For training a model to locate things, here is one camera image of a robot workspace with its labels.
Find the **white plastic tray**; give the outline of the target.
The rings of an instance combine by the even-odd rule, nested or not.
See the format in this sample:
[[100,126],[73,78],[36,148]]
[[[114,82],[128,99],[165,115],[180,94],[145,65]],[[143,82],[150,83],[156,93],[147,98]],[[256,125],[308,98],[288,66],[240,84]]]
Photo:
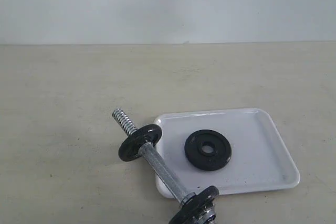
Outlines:
[[[289,189],[300,182],[271,116],[262,109],[168,113],[154,123],[163,132],[155,148],[188,191],[200,193],[214,185],[220,195],[230,195]],[[197,130],[214,130],[228,139],[232,157],[224,168],[203,171],[187,160],[184,144]]]

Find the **chrome threaded dumbbell bar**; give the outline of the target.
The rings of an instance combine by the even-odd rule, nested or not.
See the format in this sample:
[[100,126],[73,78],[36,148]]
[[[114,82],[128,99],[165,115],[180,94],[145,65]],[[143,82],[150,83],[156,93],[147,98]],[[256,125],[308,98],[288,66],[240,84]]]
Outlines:
[[[113,110],[112,117],[120,125],[127,136],[131,135],[139,129],[121,108],[116,108]],[[177,175],[166,165],[162,156],[156,151],[154,147],[155,146],[150,143],[144,144],[139,149],[139,155],[140,157],[143,157],[153,168],[159,179],[168,188],[173,197],[178,201],[181,209],[187,201],[197,194],[186,189]]]

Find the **black weight plate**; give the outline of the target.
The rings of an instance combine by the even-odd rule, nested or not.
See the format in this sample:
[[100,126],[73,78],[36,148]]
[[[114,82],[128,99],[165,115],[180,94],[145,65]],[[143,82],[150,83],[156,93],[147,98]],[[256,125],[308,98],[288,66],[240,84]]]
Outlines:
[[217,131],[198,130],[185,141],[184,152],[188,161],[204,171],[225,167],[232,156],[232,147],[227,138]]

